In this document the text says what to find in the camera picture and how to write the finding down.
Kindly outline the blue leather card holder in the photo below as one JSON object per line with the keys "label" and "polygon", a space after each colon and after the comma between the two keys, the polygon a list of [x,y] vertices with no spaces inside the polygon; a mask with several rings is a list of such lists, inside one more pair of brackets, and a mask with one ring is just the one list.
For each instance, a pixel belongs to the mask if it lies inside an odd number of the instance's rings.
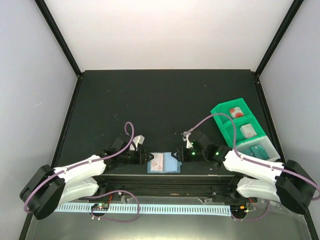
{"label": "blue leather card holder", "polygon": [[162,172],[151,172],[150,171],[150,161],[147,163],[147,173],[148,174],[177,174],[181,172],[182,162],[177,161],[171,156],[171,152],[152,152],[163,154],[163,171]]}

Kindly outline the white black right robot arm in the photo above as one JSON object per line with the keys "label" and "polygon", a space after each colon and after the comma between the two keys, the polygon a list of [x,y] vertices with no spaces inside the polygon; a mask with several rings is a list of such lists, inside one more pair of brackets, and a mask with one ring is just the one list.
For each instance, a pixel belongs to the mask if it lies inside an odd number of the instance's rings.
{"label": "white black right robot arm", "polygon": [[236,184],[227,189],[228,198],[234,202],[260,198],[281,203],[291,212],[304,215],[316,199],[318,185],[296,161],[261,160],[226,145],[215,145],[198,130],[185,134],[183,140],[185,146],[171,153],[177,161],[207,161],[217,169],[224,167],[241,175]]}

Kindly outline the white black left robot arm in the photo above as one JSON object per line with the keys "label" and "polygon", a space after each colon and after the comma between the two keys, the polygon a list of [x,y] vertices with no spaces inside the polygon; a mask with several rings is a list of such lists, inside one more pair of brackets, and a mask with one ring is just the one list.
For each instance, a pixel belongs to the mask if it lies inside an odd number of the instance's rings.
{"label": "white black left robot arm", "polygon": [[67,202],[103,199],[108,188],[94,178],[118,165],[144,165],[153,160],[154,155],[143,147],[144,140],[142,135],[120,135],[111,147],[84,160],[62,167],[41,166],[19,194],[24,211],[42,220]]}

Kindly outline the white red credit card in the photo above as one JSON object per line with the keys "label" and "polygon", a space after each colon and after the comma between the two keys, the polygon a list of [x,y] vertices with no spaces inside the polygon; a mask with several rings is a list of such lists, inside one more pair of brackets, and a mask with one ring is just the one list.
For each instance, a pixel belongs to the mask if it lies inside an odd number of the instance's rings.
{"label": "white red credit card", "polygon": [[151,172],[162,172],[164,170],[164,154],[153,153],[153,159],[150,161]]}

